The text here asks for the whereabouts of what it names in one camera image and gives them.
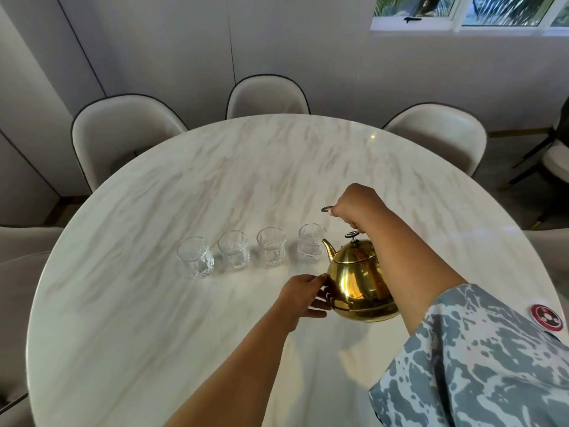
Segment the person's right hand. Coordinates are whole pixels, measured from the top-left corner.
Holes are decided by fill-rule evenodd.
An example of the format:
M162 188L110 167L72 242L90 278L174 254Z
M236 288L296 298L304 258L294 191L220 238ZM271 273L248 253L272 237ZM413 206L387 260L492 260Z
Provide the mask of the person's right hand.
M357 183L349 185L327 213L342 219L348 225L350 217L366 219L369 235L381 229L393 216L392 211L373 188Z

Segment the person's left hand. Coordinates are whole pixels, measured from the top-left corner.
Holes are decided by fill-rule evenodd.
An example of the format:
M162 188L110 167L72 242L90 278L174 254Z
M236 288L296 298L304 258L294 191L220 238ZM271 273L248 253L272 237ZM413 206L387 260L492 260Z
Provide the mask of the person's left hand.
M282 287L281 292L271 307L277 321L287 332L296 329L301 318L307 317L307 309L331 311L325 299L324 287L312 289L309 281L318 275L301 274L291 277Z

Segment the gold metal teapot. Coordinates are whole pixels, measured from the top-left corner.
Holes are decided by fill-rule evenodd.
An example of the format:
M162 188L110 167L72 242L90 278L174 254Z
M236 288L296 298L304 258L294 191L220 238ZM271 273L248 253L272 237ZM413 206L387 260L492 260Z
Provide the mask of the gold metal teapot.
M324 298L333 311L346 319L387 321L398 316L399 309L383 278L373 243L359 239L359 234L346 234L349 242L339 250L322 239L330 260Z

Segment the person's left forearm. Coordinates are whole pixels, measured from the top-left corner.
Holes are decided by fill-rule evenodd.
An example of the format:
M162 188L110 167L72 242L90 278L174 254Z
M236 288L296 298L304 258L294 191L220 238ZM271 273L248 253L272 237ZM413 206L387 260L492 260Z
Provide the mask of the person's left forearm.
M164 427L261 427L286 339L299 317L276 302Z

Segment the person's right forearm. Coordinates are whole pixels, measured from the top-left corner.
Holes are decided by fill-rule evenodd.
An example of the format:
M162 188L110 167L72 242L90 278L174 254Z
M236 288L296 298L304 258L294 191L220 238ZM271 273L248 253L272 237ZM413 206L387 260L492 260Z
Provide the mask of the person's right forearm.
M445 291L467 281L394 212L384 226L367 234L384 279L412 335Z

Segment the clear textured drinking glass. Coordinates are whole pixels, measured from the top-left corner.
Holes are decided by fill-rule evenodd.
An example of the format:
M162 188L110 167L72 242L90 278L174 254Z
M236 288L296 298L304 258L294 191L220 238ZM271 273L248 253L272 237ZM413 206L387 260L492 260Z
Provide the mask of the clear textured drinking glass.
M229 230L217 241L226 270L245 269L250 261L250 251L246 235L239 230Z
M261 229L257 235L257 243L264 255L266 265L280 265L286 255L286 234L278 227Z
M317 262L322 258L325 229L317 223L304 224L298 231L298 256L305 261Z
M176 255L183 267L184 276L190 279L210 275L215 264L210 244L200 236L183 239L178 244Z

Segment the cream upholstered dining chair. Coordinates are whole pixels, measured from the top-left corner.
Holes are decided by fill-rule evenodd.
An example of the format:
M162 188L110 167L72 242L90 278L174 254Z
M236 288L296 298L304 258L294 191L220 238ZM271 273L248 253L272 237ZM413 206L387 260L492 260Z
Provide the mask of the cream upholstered dining chair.
M119 94L83 107L72 121L71 141L93 193L138 155L188 131L161 100L145 94Z
M0 427L35 427L27 388L26 339L33 298L49 257L0 264Z
M525 230L563 301L569 302L569 228Z
M488 142L486 129L474 115L436 102L410 106L382 129L437 154L470 177L475 174Z
M61 236L61 226L0 225L0 264L36 253L52 251Z
M238 82L228 98L225 119L265 114L306 114L311 110L306 95L293 80L259 74Z

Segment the blue grey patterned sleeve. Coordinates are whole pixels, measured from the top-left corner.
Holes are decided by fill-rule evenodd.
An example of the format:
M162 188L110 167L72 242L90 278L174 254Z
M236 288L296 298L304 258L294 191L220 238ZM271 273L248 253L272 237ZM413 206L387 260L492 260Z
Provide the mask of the blue grey patterned sleeve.
M460 285L427 310L369 400L384 427L569 427L569 347Z

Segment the dark framed cream chair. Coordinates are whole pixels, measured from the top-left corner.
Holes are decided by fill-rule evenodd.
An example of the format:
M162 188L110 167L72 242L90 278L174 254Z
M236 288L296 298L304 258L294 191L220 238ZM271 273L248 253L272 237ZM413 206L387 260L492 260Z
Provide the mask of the dark framed cream chair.
M527 152L512 167L518 167L544 148L546 150L538 163L500 187L500 190L503 191L535 173L540 174L543 179L556 187L556 197L537 217L530 230L538 228L549 217L555 215L560 210L569 213L569 96L564 101L556 122L549 128L546 138Z

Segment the red round badge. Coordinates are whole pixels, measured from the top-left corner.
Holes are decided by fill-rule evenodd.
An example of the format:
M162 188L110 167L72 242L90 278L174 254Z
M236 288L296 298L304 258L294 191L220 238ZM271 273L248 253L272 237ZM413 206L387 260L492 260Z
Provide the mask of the red round badge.
M562 317L548 306L533 304L529 312L533 321L549 332L560 332L564 329Z

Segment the white framed window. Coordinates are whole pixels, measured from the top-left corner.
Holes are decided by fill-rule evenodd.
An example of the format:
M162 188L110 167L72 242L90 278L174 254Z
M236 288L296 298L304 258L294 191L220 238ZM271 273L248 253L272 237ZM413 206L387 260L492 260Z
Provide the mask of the white framed window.
M422 17L406 23L406 16ZM569 0L377 0L371 31L569 32Z

